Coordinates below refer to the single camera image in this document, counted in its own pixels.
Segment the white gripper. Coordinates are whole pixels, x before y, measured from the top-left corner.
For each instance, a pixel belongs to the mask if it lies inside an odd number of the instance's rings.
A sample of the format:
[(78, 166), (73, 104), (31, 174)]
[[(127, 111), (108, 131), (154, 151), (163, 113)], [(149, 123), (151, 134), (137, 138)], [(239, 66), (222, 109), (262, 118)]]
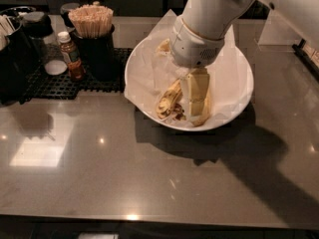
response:
[(186, 119), (190, 121), (190, 105), (201, 102), (209, 92), (210, 75), (206, 67), (212, 64), (224, 46), (224, 39), (207, 39), (192, 32), (178, 16), (172, 26), (169, 39), (163, 40), (156, 52), (171, 52), (175, 63), (186, 68), (197, 68), (189, 71), (180, 79), (182, 104)]

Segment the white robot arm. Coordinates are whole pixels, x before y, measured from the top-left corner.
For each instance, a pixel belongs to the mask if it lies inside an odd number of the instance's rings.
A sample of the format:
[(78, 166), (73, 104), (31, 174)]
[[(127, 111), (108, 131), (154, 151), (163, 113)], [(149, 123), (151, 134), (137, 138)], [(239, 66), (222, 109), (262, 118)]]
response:
[(188, 98), (190, 120), (208, 117), (209, 77), (206, 67), (212, 64), (224, 46), (225, 34), (232, 22), (259, 1), (277, 12), (287, 24), (313, 48), (319, 46), (319, 0), (187, 0), (181, 15), (174, 21), (167, 40), (159, 45), (170, 52), (173, 61), (190, 69), (186, 90), (174, 82), (156, 107), (160, 119), (168, 118), (178, 98)]

